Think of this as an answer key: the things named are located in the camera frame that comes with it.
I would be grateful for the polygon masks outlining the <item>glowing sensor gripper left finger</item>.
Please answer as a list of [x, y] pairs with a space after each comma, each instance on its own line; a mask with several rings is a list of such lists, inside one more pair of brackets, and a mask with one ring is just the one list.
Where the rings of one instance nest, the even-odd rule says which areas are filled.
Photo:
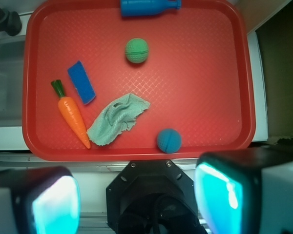
[[75, 234], [80, 190], [62, 166], [0, 171], [0, 234]]

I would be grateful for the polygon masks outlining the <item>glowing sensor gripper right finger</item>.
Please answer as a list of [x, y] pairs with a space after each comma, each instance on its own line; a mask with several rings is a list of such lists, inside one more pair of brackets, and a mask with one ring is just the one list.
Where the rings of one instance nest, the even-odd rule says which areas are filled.
[[293, 234], [293, 148], [203, 153], [194, 192], [214, 234]]

